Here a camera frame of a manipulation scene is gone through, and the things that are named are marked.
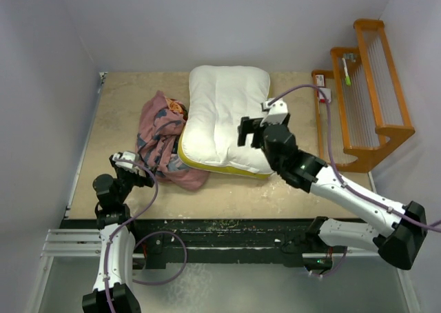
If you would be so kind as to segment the red embroidered pillowcase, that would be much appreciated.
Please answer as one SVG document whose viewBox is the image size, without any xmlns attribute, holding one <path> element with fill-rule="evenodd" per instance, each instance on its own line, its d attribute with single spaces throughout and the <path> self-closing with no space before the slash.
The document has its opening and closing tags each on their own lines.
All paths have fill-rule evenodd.
<svg viewBox="0 0 441 313">
<path fill-rule="evenodd" d="M 186 122 L 185 106 L 157 91 L 142 107 L 136 151 L 158 181 L 197 191 L 205 184 L 209 172 L 185 165 L 178 155 Z"/>
</svg>

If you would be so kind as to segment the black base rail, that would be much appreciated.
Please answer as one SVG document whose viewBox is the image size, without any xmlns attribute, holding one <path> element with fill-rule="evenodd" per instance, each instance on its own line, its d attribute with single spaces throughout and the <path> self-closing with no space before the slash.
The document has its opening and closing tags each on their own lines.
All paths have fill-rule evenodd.
<svg viewBox="0 0 441 313">
<path fill-rule="evenodd" d="M 312 219 L 141 219 L 133 221 L 137 267 L 163 269 L 168 263 L 281 264 L 302 267 L 331 249 L 308 235 Z M 62 221 L 64 230 L 97 228 L 91 219 Z"/>
</svg>

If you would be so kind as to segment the white yellow-edged pillow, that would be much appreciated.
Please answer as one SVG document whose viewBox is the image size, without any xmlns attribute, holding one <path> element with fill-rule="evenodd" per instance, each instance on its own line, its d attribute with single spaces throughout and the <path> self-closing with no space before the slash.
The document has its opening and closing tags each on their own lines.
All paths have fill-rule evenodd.
<svg viewBox="0 0 441 313">
<path fill-rule="evenodd" d="M 201 65 L 189 74 L 188 119 L 178 156 L 191 168 L 266 179 L 272 170 L 249 144 L 238 146 L 242 117 L 261 118 L 270 75 L 251 66 Z"/>
</svg>

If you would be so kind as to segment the white green pen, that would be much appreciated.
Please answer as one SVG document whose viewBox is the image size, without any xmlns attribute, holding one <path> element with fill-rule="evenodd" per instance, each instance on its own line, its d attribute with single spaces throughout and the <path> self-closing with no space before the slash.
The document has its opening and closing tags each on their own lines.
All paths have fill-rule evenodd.
<svg viewBox="0 0 441 313">
<path fill-rule="evenodd" d="M 347 86 L 351 86 L 351 78 L 349 76 L 349 69 L 347 66 L 347 61 L 344 57 L 342 58 L 342 64 L 343 64 L 343 70 L 344 70 L 344 74 L 345 74 L 345 84 Z"/>
</svg>

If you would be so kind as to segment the wooden tiered rack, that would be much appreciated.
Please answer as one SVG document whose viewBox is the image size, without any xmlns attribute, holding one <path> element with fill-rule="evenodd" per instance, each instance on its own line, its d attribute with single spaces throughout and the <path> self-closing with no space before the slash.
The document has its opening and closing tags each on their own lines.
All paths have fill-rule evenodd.
<svg viewBox="0 0 441 313">
<path fill-rule="evenodd" d="M 332 68 L 311 73 L 325 76 L 331 89 L 329 105 L 315 98 L 320 157 L 334 157 L 343 172 L 368 173 L 392 154 L 416 130 L 406 105 L 393 61 L 385 24 L 381 20 L 358 19 L 353 28 L 355 47 L 334 47 Z M 351 86 L 345 84 L 344 53 L 357 55 L 347 61 Z"/>
</svg>

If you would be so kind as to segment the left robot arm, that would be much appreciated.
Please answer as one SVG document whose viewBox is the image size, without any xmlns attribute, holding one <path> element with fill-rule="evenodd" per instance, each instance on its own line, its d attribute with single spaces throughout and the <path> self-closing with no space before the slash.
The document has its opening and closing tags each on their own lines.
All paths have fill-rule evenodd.
<svg viewBox="0 0 441 313">
<path fill-rule="evenodd" d="M 115 167 L 116 176 L 101 174 L 92 187 L 98 202 L 95 206 L 96 224 L 101 242 L 99 269 L 92 291 L 82 298 L 84 312 L 140 312 L 141 306 L 132 291 L 132 254 L 142 243 L 134 231 L 130 208 L 125 203 L 133 187 L 157 189 L 154 175 L 144 175 Z"/>
</svg>

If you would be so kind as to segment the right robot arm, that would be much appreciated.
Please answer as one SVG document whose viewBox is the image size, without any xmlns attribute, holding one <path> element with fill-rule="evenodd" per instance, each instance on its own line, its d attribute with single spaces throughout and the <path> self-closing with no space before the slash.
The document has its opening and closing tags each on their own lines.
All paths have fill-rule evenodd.
<svg viewBox="0 0 441 313">
<path fill-rule="evenodd" d="M 410 270 L 427 236 L 425 208 L 386 199 L 344 178 L 326 161 L 298 148 L 287 122 L 262 124 L 243 117 L 238 145 L 251 134 L 251 146 L 262 150 L 270 168 L 286 184 L 326 198 L 362 219 L 361 223 L 317 217 L 308 229 L 307 246 L 314 252 L 345 246 L 376 252 L 390 265 Z"/>
</svg>

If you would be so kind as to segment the grey clip on rack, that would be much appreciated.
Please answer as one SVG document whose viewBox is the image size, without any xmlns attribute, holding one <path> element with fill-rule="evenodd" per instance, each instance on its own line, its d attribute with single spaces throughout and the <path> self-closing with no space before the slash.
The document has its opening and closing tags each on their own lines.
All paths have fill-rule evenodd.
<svg viewBox="0 0 441 313">
<path fill-rule="evenodd" d="M 353 52 L 347 52 L 347 53 L 344 53 L 342 57 L 346 61 L 351 61 L 351 62 L 355 63 L 357 55 L 354 54 Z"/>
</svg>

